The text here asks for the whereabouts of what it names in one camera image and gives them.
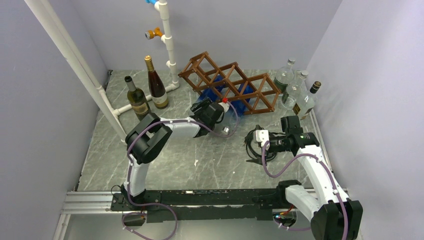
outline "gray marble surface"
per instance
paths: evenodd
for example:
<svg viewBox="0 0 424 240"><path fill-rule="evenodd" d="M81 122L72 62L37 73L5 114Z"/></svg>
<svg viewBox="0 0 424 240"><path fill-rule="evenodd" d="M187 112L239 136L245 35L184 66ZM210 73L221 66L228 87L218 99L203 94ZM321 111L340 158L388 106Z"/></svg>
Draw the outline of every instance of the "gray marble surface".
<svg viewBox="0 0 424 240"><path fill-rule="evenodd" d="M248 77L269 70L244 70ZM168 70L159 70L158 74L164 85L171 83ZM145 70L113 71L106 89L106 95L114 108L128 104L126 75L132 76L137 87L149 94L147 72ZM265 85L264 90L271 89ZM158 116L168 119L186 118L190 106L198 98L190 86L180 78L180 88L168 93L169 106L157 109L150 102L150 108ZM256 124L272 132L281 132L280 118L292 115L280 105L270 113L242 116L237 132L229 138L220 138L208 134L199 138L170 139L160 155L150 164L146 187L152 190L179 189L252 189L275 188L279 181L297 179L305 188L311 188L311 182L302 166L295 161L286 172L278 178L268 177L261 165L248 163L249 159L243 145L244 137ZM233 127L235 116L229 121ZM124 112L120 122L128 133L139 120L132 110ZM315 132L312 118L301 121L305 132ZM277 173L293 157L290 152L279 153L268 164L271 173ZM113 185L121 185L126 177L128 160L126 145L121 142L104 115L99 112L87 158L79 179L78 191L108 191Z"/></svg>

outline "gold foil bottle top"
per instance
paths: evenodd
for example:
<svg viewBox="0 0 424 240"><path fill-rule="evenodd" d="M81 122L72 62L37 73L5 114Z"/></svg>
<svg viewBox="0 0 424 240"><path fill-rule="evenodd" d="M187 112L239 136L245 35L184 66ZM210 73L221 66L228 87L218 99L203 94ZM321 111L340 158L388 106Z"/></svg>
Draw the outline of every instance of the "gold foil bottle top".
<svg viewBox="0 0 424 240"><path fill-rule="evenodd" d="M144 61L146 62L147 70L149 72L153 72L155 70L155 68L153 67L153 62L152 62L152 58L150 57L150 55L147 55L144 58Z"/></svg>

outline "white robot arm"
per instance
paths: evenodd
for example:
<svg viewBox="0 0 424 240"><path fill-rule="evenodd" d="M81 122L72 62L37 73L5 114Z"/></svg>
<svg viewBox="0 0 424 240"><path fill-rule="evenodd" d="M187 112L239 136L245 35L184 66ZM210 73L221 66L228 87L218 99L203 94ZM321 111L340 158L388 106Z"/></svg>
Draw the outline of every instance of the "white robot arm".
<svg viewBox="0 0 424 240"><path fill-rule="evenodd" d="M150 162L153 161L160 153L165 143L172 138L196 138L206 135L208 131L199 124L202 123L210 129L214 129L218 119L223 118L224 114L229 110L229 104L220 102L210 102L209 99L195 103L191 108L194 115L183 119L167 119L158 118L154 113L149 114L137 125L125 141L130 145L132 141L147 126L154 122L162 122L162 126L153 128L154 136L152 138L144 135L137 141L138 146L133 148L130 154L131 161L128 163L129 182L131 183L130 195L132 200L137 202L143 201L143 193L146 190L146 177ZM128 181L123 183L123 188L128 191Z"/></svg>
<svg viewBox="0 0 424 240"><path fill-rule="evenodd" d="M281 181L277 188L282 193L283 202L296 206L310 221L315 239L356 239L363 213L360 202L350 200L340 187L325 162L317 138L311 132L303 133L297 116L281 118L281 127L285 136L270 136L265 129L253 133L254 141L262 148L262 166L266 174L277 178L293 161L298 160L317 195L315 199L297 180ZM282 171L273 175L266 167L266 151L292 152L294 158Z"/></svg>

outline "clear glass bottle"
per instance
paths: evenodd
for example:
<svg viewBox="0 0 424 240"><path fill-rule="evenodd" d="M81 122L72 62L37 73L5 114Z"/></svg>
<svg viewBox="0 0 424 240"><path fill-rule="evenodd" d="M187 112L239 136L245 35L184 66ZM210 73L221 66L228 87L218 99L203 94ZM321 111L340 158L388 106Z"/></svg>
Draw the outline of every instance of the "clear glass bottle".
<svg viewBox="0 0 424 240"><path fill-rule="evenodd" d="M321 82L316 81L313 83L309 92L302 92L296 99L296 104L293 107L293 112L300 120L305 119L312 108L317 104L317 96L315 93L320 89Z"/></svg>
<svg viewBox="0 0 424 240"><path fill-rule="evenodd" d="M287 61L287 65L281 67L277 70L274 78L274 84L278 89L283 93L286 90L286 87L293 81L295 78L295 73L293 72L293 65L295 64L296 59L290 57Z"/></svg>
<svg viewBox="0 0 424 240"><path fill-rule="evenodd" d="M303 91L303 82L308 77L309 72L302 70L298 78L290 83L282 93L281 103L286 109L293 109L296 104L296 99Z"/></svg>

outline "brown wine bottle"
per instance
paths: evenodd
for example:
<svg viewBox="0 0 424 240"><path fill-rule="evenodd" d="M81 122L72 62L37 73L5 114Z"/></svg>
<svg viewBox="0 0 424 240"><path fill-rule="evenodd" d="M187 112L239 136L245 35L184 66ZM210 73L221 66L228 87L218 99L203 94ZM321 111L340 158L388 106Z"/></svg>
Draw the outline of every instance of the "brown wine bottle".
<svg viewBox="0 0 424 240"><path fill-rule="evenodd" d="M132 110L134 110L138 120L141 121L148 113L152 112L149 104L147 103L146 95L143 90L136 87L131 76L126 76L124 79L126 85L128 85L128 93L126 94L126 97L128 98L129 104L131 104Z"/></svg>
<svg viewBox="0 0 424 240"><path fill-rule="evenodd" d="M168 106L168 95L161 78L153 67L152 58L147 55L144 58L147 66L148 89L150 90L151 100L158 109L164 109Z"/></svg>

